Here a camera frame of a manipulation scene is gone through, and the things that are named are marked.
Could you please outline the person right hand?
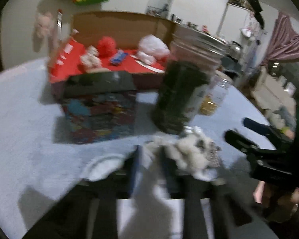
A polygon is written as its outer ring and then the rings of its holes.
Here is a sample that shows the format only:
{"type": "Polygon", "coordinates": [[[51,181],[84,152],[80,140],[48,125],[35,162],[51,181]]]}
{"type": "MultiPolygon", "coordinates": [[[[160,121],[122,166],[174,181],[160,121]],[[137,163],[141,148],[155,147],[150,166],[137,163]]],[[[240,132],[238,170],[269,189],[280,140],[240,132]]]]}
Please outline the person right hand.
{"type": "Polygon", "coordinates": [[[252,209],[266,220],[284,222],[299,220],[299,188],[258,182],[253,194],[252,209]]]}

